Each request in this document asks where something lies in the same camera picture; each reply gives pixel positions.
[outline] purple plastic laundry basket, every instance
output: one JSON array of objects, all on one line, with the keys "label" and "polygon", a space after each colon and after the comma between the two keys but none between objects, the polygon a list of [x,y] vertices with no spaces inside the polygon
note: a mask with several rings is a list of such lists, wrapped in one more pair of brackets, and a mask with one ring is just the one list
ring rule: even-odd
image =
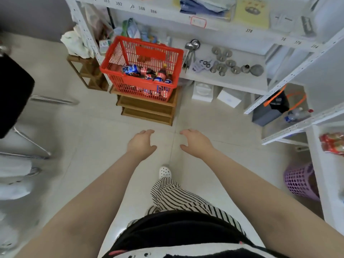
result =
[{"label": "purple plastic laundry basket", "polygon": [[297,169],[287,169],[284,172],[284,183],[295,195],[301,195],[320,201],[320,198],[313,192],[309,177],[314,174],[312,163],[308,163]]}]

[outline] striped pants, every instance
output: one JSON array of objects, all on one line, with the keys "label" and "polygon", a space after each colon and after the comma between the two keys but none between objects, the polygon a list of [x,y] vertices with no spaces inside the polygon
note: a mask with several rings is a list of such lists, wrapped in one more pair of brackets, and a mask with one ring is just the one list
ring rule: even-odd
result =
[{"label": "striped pants", "polygon": [[[182,189],[179,184],[171,178],[162,178],[158,180],[154,184],[150,194],[153,198],[154,205],[147,210],[145,215],[170,210],[201,212],[230,223],[246,236],[246,233],[242,229],[241,225],[233,217],[231,217],[225,211],[214,207],[200,196]],[[131,221],[128,224],[128,227],[137,220]]]}]

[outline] person's left hand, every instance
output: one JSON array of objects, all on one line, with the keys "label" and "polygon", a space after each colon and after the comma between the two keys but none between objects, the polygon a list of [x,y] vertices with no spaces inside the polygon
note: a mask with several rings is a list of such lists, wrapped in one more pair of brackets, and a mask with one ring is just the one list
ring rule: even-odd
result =
[{"label": "person's left hand", "polygon": [[150,145],[150,136],[154,130],[142,130],[137,133],[128,143],[127,153],[132,152],[140,157],[140,160],[145,160],[157,149],[157,146]]}]

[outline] plastic basket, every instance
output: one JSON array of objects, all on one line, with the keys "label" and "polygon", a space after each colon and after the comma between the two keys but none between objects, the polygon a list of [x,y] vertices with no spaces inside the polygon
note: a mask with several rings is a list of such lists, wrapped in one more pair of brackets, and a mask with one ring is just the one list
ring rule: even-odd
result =
[{"label": "plastic basket", "polygon": [[[109,76],[116,89],[122,93],[168,101],[173,89],[177,87],[182,60],[183,50],[181,49],[117,36],[106,52],[100,70]],[[155,72],[166,64],[167,74],[172,75],[172,83],[154,82],[127,76],[121,72],[123,66],[132,64],[151,68]]]},{"label": "plastic basket", "polygon": [[312,163],[297,169],[287,169],[284,172],[284,183],[293,194],[320,201]]}]

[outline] person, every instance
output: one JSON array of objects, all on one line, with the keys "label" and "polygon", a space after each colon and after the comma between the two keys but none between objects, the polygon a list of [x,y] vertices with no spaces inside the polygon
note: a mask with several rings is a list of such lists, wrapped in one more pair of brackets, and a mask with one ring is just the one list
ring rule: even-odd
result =
[{"label": "person", "polygon": [[[57,212],[16,257],[97,257],[131,175],[157,149],[150,145],[152,133],[136,134],[127,152]],[[216,150],[199,131],[180,134],[188,143],[181,149],[210,167],[266,248],[255,246],[229,214],[180,188],[163,167],[151,191],[154,205],[129,224],[104,257],[343,257],[344,236],[320,217]]]}]

